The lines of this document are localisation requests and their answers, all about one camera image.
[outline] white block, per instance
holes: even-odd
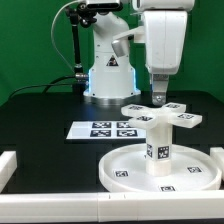
[[[4,152],[0,156],[0,192],[17,168],[16,152]]]
[[[222,180],[224,180],[224,149],[222,147],[211,148],[210,156],[222,171]]]
[[[0,195],[0,223],[97,222],[97,195]]]
[[[137,221],[136,194],[99,194],[98,215],[99,222]]]
[[[224,218],[224,191],[139,194],[138,220]]]

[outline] robotic manipulator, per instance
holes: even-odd
[[[116,11],[128,0],[86,0],[86,7]],[[89,72],[89,89],[84,96],[92,99],[119,100],[140,94],[135,87],[135,70],[129,63],[129,39],[144,43],[146,68],[150,74],[152,102],[166,103],[169,75],[178,72],[188,19],[195,0],[132,0],[140,15],[140,25],[129,30],[121,18],[109,13],[95,17],[95,63]]]

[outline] cable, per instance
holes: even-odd
[[[57,78],[57,79],[55,79],[54,81],[52,81],[52,82],[49,84],[49,86],[47,86],[47,87],[44,89],[43,93],[46,93],[46,92],[52,87],[52,86],[50,86],[50,85],[53,85],[53,84],[55,84],[55,83],[57,83],[57,82],[60,82],[60,81],[66,80],[66,79],[75,79],[75,78],[76,78],[75,75],[63,76],[63,77]]]
[[[83,0],[76,0],[76,1],[72,1],[70,3],[67,3],[66,5],[64,5],[55,15],[54,20],[52,22],[52,26],[51,26],[51,42],[52,45],[54,47],[54,49],[56,50],[56,52],[61,56],[61,58],[64,60],[64,62],[66,63],[66,65],[69,67],[69,69],[73,72],[73,66],[68,62],[68,60],[64,57],[64,55],[59,51],[59,49],[56,46],[56,42],[55,42],[55,38],[54,38],[54,29],[55,29],[55,25],[57,22],[57,19],[59,17],[59,15],[61,14],[61,12],[67,7],[70,6],[72,4],[78,3],[78,2],[83,2]]]
[[[16,89],[15,91],[13,91],[10,95],[8,100],[10,100],[16,93],[25,90],[25,89],[31,89],[31,88],[40,88],[40,87],[47,87],[47,86],[72,86],[74,83],[70,83],[70,84],[44,84],[44,85],[32,85],[32,86],[25,86],[19,89]]]

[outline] black cable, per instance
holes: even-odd
[[[13,91],[10,95],[8,100],[10,100],[16,93],[25,90],[25,89],[32,89],[32,88],[40,88],[40,87],[46,87],[46,86],[72,86],[73,83],[70,84],[45,84],[45,85],[32,85],[32,86],[24,86],[22,88],[16,89],[15,91]]]
[[[49,84],[49,86],[47,86],[47,87],[44,89],[43,93],[46,93],[46,92],[52,87],[51,85],[53,85],[53,84],[55,84],[55,83],[57,83],[57,82],[60,82],[60,81],[66,80],[66,79],[74,79],[74,78],[75,78],[75,75],[62,76],[62,77],[60,77],[60,78],[57,78],[57,79],[53,80],[53,81]]]

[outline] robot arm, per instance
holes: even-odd
[[[134,35],[135,42],[145,43],[146,67],[151,74],[152,101],[166,102],[169,75],[177,73],[181,61],[187,25],[187,11],[195,0],[133,0],[133,8],[141,13],[143,27],[114,37],[112,43],[118,56],[128,52],[124,40]]]

